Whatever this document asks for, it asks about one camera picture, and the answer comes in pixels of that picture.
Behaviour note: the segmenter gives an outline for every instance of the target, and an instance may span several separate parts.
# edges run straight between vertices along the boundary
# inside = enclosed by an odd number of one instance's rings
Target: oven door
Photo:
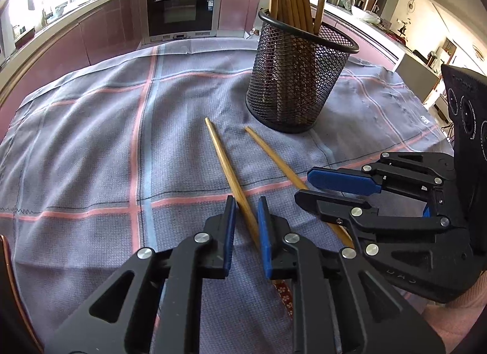
[[[149,36],[210,31],[213,0],[147,0]]]

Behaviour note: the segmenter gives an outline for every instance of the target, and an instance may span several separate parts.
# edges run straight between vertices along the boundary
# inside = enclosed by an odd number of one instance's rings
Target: orange edge
[[[25,309],[22,305],[22,302],[19,297],[19,292],[17,290],[17,285],[15,284],[15,278],[14,278],[14,273],[12,270],[12,265],[10,263],[10,250],[8,246],[8,241],[7,238],[3,235],[0,235],[0,241],[3,242],[3,254],[5,256],[5,265],[7,266],[7,274],[8,274],[8,279],[10,281],[10,288],[12,289],[12,293],[14,294],[15,302],[17,304],[17,308],[19,310],[20,316],[22,317],[24,324],[36,344],[37,348],[39,349],[39,352],[44,352],[42,349],[42,346],[40,345],[39,341],[37,340],[36,334],[33,331],[32,325],[27,317],[27,314],[25,313]]]

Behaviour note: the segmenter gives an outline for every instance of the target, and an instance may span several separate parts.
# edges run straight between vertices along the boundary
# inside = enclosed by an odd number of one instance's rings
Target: blue rubber pad
[[[230,215],[228,216],[228,224],[226,226],[225,246],[223,248],[223,270],[225,275],[230,272],[232,266],[232,252],[233,252],[233,236],[235,234],[235,222],[237,216],[237,205],[235,199],[232,198]]]
[[[270,279],[272,275],[272,249],[269,240],[269,231],[267,230],[268,224],[270,225],[270,215],[266,212],[267,203],[265,197],[262,196],[259,200],[259,209],[257,211],[257,220],[259,221],[259,236],[261,239],[261,253],[262,263],[264,264],[265,276]]]
[[[382,187],[377,185],[371,177],[358,177],[334,170],[311,170],[308,172],[308,182],[318,189],[330,189],[363,196],[380,193],[382,190]]]

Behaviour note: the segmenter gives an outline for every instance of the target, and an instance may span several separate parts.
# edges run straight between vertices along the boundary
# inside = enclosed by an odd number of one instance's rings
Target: utensil holder
[[[359,46],[322,23],[320,36],[259,12],[262,31],[245,97],[250,113],[267,127],[302,133],[316,122],[350,54]]]

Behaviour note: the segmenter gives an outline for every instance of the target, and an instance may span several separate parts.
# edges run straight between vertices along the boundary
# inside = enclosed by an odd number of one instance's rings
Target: built-in oven
[[[220,0],[147,0],[145,43],[216,36]]]

